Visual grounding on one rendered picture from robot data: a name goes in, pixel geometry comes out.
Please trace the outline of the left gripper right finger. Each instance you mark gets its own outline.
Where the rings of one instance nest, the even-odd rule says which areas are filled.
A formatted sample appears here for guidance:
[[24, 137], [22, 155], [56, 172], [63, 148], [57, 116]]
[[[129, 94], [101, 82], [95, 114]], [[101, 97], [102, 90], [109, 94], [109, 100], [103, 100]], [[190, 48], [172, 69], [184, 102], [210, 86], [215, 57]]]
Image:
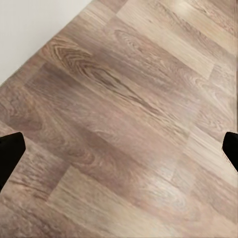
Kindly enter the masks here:
[[222, 149], [238, 172], [238, 134], [226, 132]]

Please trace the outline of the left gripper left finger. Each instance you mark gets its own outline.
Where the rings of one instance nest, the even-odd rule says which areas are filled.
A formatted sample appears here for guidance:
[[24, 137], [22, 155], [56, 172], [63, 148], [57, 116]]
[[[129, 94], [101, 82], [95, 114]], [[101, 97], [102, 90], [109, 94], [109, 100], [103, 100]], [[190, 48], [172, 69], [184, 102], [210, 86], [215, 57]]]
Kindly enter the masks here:
[[0, 137], [0, 191], [26, 150], [21, 132]]

